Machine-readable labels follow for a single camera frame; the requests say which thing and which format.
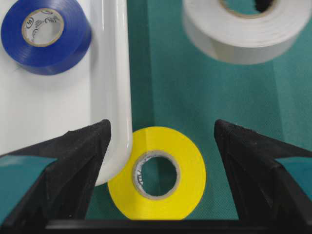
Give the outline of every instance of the teal fabric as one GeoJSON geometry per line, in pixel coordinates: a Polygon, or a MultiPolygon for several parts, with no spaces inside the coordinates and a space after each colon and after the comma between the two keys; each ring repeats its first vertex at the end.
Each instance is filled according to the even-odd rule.
{"type": "Polygon", "coordinates": [[[142,165],[143,190],[152,196],[168,193],[176,183],[176,168],[164,157],[153,157],[142,165]]]}
{"type": "Polygon", "coordinates": [[[3,156],[0,158],[0,225],[55,158],[3,156]]]}
{"type": "Polygon", "coordinates": [[[254,0],[225,0],[225,2],[230,9],[239,13],[246,15],[259,14],[255,9],[254,0]]]}
{"type": "Polygon", "coordinates": [[[286,157],[276,159],[312,201],[312,158],[286,157]]]}
{"type": "MultiPolygon", "coordinates": [[[[174,128],[199,148],[205,193],[187,219],[238,219],[214,139],[221,118],[312,150],[312,23],[285,54],[257,65],[232,65],[201,53],[187,38],[181,0],[129,0],[133,130],[174,128]]],[[[87,218],[125,218],[95,189],[87,218]]]]}

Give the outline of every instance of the white tape roll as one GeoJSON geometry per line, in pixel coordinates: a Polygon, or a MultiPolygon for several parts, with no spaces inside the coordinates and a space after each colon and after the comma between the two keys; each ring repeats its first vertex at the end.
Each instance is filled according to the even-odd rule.
{"type": "Polygon", "coordinates": [[[310,19],[311,0],[274,0],[263,13],[244,15],[223,0],[184,0],[187,35],[204,53],[234,64],[256,64],[283,54],[310,19]]]}

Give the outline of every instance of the yellow tape roll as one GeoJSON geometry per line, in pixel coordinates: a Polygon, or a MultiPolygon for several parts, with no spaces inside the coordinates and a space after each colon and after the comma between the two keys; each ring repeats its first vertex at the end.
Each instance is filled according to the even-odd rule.
{"type": "Polygon", "coordinates": [[[123,170],[108,182],[118,209],[134,220],[179,220],[199,203],[206,183],[206,170],[198,148],[182,133],[165,127],[149,127],[133,133],[132,153],[123,170]],[[175,186],[164,196],[148,196],[136,181],[140,167],[157,154],[176,167],[175,186]]]}

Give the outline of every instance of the tape roll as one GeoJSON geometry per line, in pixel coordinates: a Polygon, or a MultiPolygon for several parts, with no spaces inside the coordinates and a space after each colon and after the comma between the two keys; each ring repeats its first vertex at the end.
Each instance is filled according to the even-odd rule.
{"type": "Polygon", "coordinates": [[[225,0],[184,0],[184,28],[214,59],[234,64],[269,61],[289,49],[310,19],[310,0],[273,0],[261,14],[244,15],[225,0]]]}
{"type": "Polygon", "coordinates": [[[198,148],[182,133],[165,127],[149,127],[133,133],[132,153],[123,170],[108,182],[118,209],[134,220],[179,220],[199,203],[206,170],[198,148]],[[161,156],[176,168],[174,187],[163,196],[146,194],[140,169],[147,160],[161,156]]]}
{"type": "Polygon", "coordinates": [[[3,20],[1,40],[24,69],[54,75],[83,58],[91,28],[76,0],[19,0],[3,20]]]}

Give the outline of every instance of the blue tape roll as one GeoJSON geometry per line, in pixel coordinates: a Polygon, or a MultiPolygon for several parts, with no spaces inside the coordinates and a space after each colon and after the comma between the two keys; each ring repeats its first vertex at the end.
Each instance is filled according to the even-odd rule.
{"type": "Polygon", "coordinates": [[[19,0],[3,20],[1,40],[8,55],[24,69],[35,74],[54,75],[72,68],[83,58],[91,42],[91,28],[76,0],[19,0]],[[39,25],[40,20],[28,22],[26,18],[42,8],[55,10],[64,24],[56,41],[38,47],[24,39],[22,28],[25,23],[39,25]]]}

